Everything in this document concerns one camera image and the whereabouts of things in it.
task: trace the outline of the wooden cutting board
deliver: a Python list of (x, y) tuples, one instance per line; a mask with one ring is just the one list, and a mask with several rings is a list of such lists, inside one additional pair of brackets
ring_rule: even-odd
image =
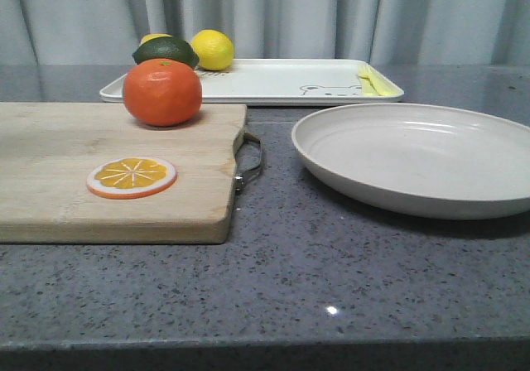
[[(0, 242), (222, 243), (246, 106), (203, 104), (174, 128), (149, 128), (123, 104), (0, 103)], [(97, 166), (160, 157), (168, 189), (134, 200), (88, 191)]]

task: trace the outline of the toy fruit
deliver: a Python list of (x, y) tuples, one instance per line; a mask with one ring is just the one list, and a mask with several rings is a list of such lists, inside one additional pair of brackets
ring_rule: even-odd
[(199, 31), (190, 42), (199, 56), (199, 66), (206, 70), (223, 70), (234, 61), (234, 44), (220, 31)]
[(149, 33), (149, 34), (146, 34), (140, 40), (140, 45), (143, 44), (144, 42), (147, 42), (149, 40), (152, 40), (153, 38), (158, 38), (158, 37), (171, 37), (171, 34), (166, 34), (166, 33)]
[(125, 76), (123, 103), (138, 120), (157, 127), (169, 127), (183, 123), (199, 112), (202, 86), (197, 74), (187, 64), (170, 59), (150, 59), (132, 67)]
[(155, 157), (127, 157), (94, 169), (87, 178), (89, 190), (108, 199), (136, 199), (165, 190), (176, 180), (176, 169)]
[(139, 65), (145, 60), (167, 58), (177, 62), (186, 63), (194, 69), (199, 63), (199, 56), (193, 51), (191, 45), (173, 36), (156, 36), (144, 41), (132, 54), (134, 61)]

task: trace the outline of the plate rim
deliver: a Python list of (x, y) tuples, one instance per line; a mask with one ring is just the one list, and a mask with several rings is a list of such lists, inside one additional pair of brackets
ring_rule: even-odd
[(522, 129), (523, 131), (525, 131), (530, 136), (530, 127), (525, 125), (525, 124), (518, 123), (518, 122), (515, 122), (513, 120), (509, 120), (509, 119), (502, 118), (502, 117), (499, 117), (499, 116), (495, 116), (493, 114), (477, 112), (477, 111), (474, 111), (474, 110), (455, 108), (455, 107), (450, 107), (450, 106), (441, 106), (441, 105), (436, 105), (436, 104), (369, 103), (369, 104), (346, 104), (346, 105), (336, 106), (336, 107), (333, 107), (333, 108), (326, 108), (326, 109), (318, 110), (318, 111), (316, 111), (314, 113), (310, 113), (310, 114), (306, 115), (305, 117), (301, 118), (300, 120), (298, 120), (295, 123), (295, 125), (293, 126), (293, 128), (291, 130), (291, 141), (292, 141), (293, 145), (295, 146), (296, 151), (302, 156), (302, 158), (305, 158), (305, 159), (309, 160), (310, 162), (312, 162), (313, 164), (315, 164), (316, 166), (318, 166), (322, 170), (327, 171), (328, 173), (334, 174), (335, 176), (338, 176), (338, 177), (340, 177), (342, 179), (349, 180), (349, 181), (355, 183), (356, 185), (367, 186), (367, 187), (375, 189), (375, 190), (384, 190), (385, 192), (392, 193), (393, 195), (402, 195), (402, 196), (408, 196), (408, 197), (412, 197), (412, 198), (416, 198), (416, 199), (423, 199), (423, 200), (444, 201), (444, 202), (448, 202), (448, 203), (449, 202), (453, 202), (453, 203), (468, 203), (468, 204), (471, 204), (471, 203), (473, 203), (473, 204), (489, 204), (489, 203), (493, 203), (493, 202), (495, 202), (495, 203), (504, 202), (505, 203), (505, 202), (512, 202), (512, 201), (530, 200), (530, 193), (528, 193), (528, 195), (523, 195), (523, 196), (520, 196), (520, 197), (508, 197), (508, 198), (502, 198), (502, 199), (459, 199), (459, 198), (451, 198), (449, 196), (443, 197), (443, 196), (422, 195), (422, 194), (407, 192), (407, 191), (403, 191), (403, 190), (388, 189), (388, 188), (386, 188), (384, 186), (375, 185), (375, 184), (369, 183), (367, 181), (357, 181), (355, 179), (348, 178), (348, 177), (338, 173), (337, 171), (333, 171), (328, 166), (322, 165), (322, 163), (318, 162), (314, 157), (312, 157), (310, 154), (308, 154), (308, 152), (306, 152), (304, 150), (304, 147), (301, 146), (301, 144), (298, 142), (298, 139), (296, 137), (296, 133), (297, 133), (299, 127), (302, 126), (304, 123), (306, 123), (309, 119), (318, 118), (320, 115), (325, 114), (325, 113), (338, 113), (341, 110), (348, 109), (348, 108), (377, 108), (378, 106), (379, 107), (385, 106), (385, 107), (391, 107), (391, 108), (408, 108), (408, 107), (421, 108), (421, 109), (429, 109), (430, 108), (430, 109), (436, 109), (436, 110), (441, 110), (441, 111), (446, 111), (446, 112), (451, 112), (451, 113), (458, 113), (458, 114), (463, 113), (463, 114), (475, 116), (475, 117), (481, 118), (481, 119), (485, 118), (485, 119), (489, 119), (489, 120), (494, 120), (494, 121), (496, 121), (498, 123), (502, 123), (502, 124), (506, 124), (508, 126), (512, 126), (512, 127), (518, 128), (518, 129)]

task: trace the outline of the yellow lemon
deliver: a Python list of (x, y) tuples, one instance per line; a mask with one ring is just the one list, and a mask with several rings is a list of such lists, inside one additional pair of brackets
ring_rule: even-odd
[(191, 47), (199, 56), (199, 66), (206, 70), (223, 70), (234, 60), (234, 44), (220, 31), (206, 29), (191, 39)]
[(171, 35), (166, 34), (166, 33), (151, 33), (151, 34), (146, 34), (146, 35), (145, 35), (144, 37), (142, 37), (142, 39), (140, 40), (140, 45), (143, 44), (143, 43), (146, 42), (146, 41), (152, 40), (153, 38), (157, 38), (157, 37), (171, 37)]

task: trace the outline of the cutting board handle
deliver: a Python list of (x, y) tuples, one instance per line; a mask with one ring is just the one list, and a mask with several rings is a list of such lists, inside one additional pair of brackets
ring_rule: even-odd
[(262, 147), (262, 141), (259, 137), (254, 135), (253, 133), (250, 133), (249, 131), (245, 131), (243, 133), (243, 145), (244, 144), (252, 144), (255, 147), (258, 148), (258, 159), (246, 170), (239, 171), (236, 173), (236, 176), (234, 177), (234, 187), (236, 194), (239, 194), (243, 191), (243, 188), (253, 179), (257, 178), (262, 170), (262, 164), (263, 164), (263, 147)]

